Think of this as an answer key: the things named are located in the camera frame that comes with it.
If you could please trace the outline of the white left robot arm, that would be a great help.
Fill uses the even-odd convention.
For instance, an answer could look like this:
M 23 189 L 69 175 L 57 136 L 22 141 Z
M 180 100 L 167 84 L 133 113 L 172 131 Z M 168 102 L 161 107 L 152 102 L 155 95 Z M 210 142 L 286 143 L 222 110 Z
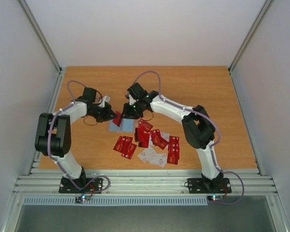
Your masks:
M 67 182 L 76 192 L 87 189 L 84 168 L 76 161 L 72 152 L 71 125 L 80 118 L 91 116 L 97 123 L 117 118 L 109 103 L 109 96 L 96 99 L 99 92 L 85 87 L 83 94 L 73 98 L 64 108 L 53 113 L 42 113 L 39 116 L 35 137 L 35 149 L 48 156 L 62 171 L 63 181 Z

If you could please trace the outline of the dark red magstripe card front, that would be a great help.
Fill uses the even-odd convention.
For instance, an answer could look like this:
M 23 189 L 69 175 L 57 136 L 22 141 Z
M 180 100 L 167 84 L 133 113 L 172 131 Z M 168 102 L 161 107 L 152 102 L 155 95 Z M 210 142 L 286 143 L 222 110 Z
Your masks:
M 116 118 L 114 118 L 112 120 L 112 122 L 117 126 L 120 127 L 121 126 L 121 122 L 122 122 L 122 114 L 119 111 L 116 111 Z

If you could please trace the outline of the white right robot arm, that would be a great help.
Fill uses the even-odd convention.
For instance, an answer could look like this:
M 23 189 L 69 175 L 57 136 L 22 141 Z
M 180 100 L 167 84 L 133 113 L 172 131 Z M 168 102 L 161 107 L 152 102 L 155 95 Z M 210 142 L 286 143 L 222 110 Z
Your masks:
M 200 105 L 193 108 L 176 103 L 154 90 L 147 92 L 137 82 L 130 86 L 127 92 L 126 98 L 129 102 L 123 106 L 123 117 L 139 119 L 143 116 L 143 112 L 148 110 L 180 123 L 186 141 L 196 149 L 199 156 L 203 188 L 208 193 L 217 190 L 221 185 L 223 174 L 214 150 L 216 128 L 206 110 Z

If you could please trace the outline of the pink leather card holder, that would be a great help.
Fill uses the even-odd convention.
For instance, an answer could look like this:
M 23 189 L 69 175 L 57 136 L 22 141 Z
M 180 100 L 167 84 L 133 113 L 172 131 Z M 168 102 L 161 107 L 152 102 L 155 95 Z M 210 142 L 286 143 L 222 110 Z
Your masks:
M 118 127 L 112 121 L 110 122 L 110 132 L 134 132 L 135 121 L 133 119 L 123 119 L 121 125 Z

